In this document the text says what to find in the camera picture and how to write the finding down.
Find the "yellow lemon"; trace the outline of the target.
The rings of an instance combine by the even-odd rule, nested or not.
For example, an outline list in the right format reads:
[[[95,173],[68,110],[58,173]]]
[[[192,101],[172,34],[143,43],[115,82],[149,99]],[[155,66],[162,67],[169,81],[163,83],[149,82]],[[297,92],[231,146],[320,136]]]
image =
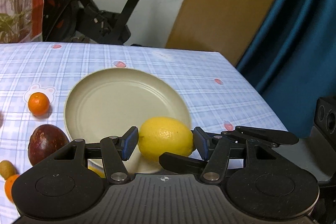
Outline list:
[[[182,122],[170,117],[153,117],[145,121],[138,133],[138,148],[151,162],[165,153],[188,157],[194,150],[193,133]]]

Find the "dark purple mangosteen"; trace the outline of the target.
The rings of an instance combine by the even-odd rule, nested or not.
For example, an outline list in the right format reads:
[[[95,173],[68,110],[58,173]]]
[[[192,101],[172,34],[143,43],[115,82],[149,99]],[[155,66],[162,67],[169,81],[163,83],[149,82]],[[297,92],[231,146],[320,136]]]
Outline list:
[[[28,145],[31,165],[36,165],[68,143],[68,137],[57,126],[52,124],[38,126],[30,136]]]

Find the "small orange tangerine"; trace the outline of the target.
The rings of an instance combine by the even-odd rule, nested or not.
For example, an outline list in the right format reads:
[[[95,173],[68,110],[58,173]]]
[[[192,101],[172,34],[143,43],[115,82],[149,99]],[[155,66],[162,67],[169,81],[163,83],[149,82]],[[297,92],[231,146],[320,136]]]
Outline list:
[[[34,116],[45,115],[50,108],[49,98],[41,92],[33,93],[28,100],[28,108]]]

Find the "small brown longan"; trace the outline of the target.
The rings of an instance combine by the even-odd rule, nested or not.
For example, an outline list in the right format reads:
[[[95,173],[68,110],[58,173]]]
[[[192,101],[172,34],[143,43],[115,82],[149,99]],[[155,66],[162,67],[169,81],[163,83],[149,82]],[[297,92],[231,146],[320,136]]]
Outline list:
[[[17,174],[15,166],[8,160],[3,160],[0,162],[0,174],[7,180],[9,177]]]

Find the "beige round plate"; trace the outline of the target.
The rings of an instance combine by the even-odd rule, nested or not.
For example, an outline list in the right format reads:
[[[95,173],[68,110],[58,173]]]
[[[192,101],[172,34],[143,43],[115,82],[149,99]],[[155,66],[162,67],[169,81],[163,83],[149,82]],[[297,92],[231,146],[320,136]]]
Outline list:
[[[180,95],[159,78],[129,68],[109,68],[80,80],[64,106],[64,123],[71,139],[98,143],[122,136],[152,117],[175,118],[191,127]]]

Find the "blue curtain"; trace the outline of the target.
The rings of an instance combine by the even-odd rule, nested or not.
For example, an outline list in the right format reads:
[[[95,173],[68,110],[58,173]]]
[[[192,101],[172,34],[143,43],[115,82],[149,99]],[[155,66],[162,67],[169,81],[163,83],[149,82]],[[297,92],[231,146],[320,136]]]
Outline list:
[[[335,94],[335,0],[274,0],[237,70],[290,132],[308,136],[317,99]]]

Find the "blue plaid tablecloth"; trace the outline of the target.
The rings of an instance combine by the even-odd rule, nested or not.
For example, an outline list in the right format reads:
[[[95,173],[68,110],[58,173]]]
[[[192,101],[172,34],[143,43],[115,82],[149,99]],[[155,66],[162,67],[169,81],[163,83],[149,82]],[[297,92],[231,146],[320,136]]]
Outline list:
[[[217,52],[56,42],[1,45],[1,159],[31,168],[34,129],[94,143],[151,117],[220,133],[284,125]]]

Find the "wooden door panel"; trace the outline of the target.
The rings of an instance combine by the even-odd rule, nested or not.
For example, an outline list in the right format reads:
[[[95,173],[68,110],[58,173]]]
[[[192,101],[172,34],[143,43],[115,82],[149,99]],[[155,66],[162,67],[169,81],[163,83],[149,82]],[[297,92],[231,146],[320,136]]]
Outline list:
[[[184,0],[167,48],[221,53],[236,65],[274,0]]]

